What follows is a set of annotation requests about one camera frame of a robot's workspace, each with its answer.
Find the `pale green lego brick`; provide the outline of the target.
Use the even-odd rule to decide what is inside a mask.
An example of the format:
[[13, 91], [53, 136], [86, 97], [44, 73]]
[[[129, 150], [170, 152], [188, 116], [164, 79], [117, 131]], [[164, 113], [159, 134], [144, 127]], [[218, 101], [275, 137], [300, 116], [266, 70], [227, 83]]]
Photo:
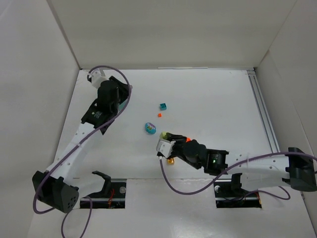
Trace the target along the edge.
[[168, 132], [162, 132], [159, 137], [160, 137], [160, 139], [168, 140], [169, 133]]

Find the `teal egg-shaped lego piece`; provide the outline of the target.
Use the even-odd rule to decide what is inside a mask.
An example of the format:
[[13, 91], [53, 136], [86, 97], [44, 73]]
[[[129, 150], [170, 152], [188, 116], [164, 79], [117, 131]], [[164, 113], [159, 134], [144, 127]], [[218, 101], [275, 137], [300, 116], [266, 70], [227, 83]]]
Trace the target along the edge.
[[147, 122], [145, 124], [145, 131], [148, 133], [148, 134], [155, 134], [156, 131], [157, 131], [157, 128], [155, 125], [153, 125], [152, 123], [150, 122]]

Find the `teal square lego brick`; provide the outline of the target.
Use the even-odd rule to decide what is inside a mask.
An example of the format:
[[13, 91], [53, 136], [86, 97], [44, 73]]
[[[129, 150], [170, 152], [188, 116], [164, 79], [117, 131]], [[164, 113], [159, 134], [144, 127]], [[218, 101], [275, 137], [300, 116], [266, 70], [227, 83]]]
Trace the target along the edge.
[[164, 110], [167, 109], [167, 106], [166, 106], [165, 103], [162, 103], [162, 104], [160, 104], [159, 108], [160, 108], [161, 111], [164, 111]]

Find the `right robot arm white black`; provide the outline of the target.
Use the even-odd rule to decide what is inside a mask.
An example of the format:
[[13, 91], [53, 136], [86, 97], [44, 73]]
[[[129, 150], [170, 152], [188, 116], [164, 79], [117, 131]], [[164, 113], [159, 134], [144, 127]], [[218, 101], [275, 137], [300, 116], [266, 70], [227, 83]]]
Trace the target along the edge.
[[247, 191], [259, 188], [289, 186], [294, 190], [315, 192], [317, 181], [313, 156], [296, 147], [287, 152], [260, 155], [244, 159], [230, 157], [226, 150], [208, 149], [197, 140], [167, 132], [164, 139], [171, 142], [170, 158], [178, 157], [188, 165], [219, 178], [231, 175], [232, 189]]

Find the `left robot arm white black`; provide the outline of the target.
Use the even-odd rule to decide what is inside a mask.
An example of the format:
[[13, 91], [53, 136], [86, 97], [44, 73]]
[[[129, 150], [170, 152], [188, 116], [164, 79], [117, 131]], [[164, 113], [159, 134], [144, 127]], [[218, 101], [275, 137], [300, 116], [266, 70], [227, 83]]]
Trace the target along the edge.
[[93, 145], [126, 108], [130, 97], [131, 85], [128, 81], [122, 83], [111, 76], [100, 83], [97, 98], [81, 118], [62, 155], [44, 172], [37, 171], [33, 175], [35, 201], [66, 214], [80, 205], [81, 198], [93, 193], [108, 193], [110, 176], [99, 171], [93, 171], [84, 178], [76, 179], [75, 176]]

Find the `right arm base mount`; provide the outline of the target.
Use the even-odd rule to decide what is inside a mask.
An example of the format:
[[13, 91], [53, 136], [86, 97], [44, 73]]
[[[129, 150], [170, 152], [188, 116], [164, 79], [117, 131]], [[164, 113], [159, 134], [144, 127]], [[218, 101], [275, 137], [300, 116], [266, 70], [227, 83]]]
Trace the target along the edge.
[[231, 179], [217, 180], [213, 184], [217, 208], [262, 208], [259, 193], [242, 188], [241, 175], [235, 174]]

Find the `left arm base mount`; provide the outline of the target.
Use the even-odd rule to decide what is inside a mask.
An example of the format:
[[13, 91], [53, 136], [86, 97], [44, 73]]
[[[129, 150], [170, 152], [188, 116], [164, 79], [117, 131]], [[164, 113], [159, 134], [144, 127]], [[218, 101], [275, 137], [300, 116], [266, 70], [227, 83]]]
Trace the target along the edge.
[[75, 208], [124, 209], [127, 180], [112, 179], [110, 176], [93, 171], [79, 186], [79, 198]]

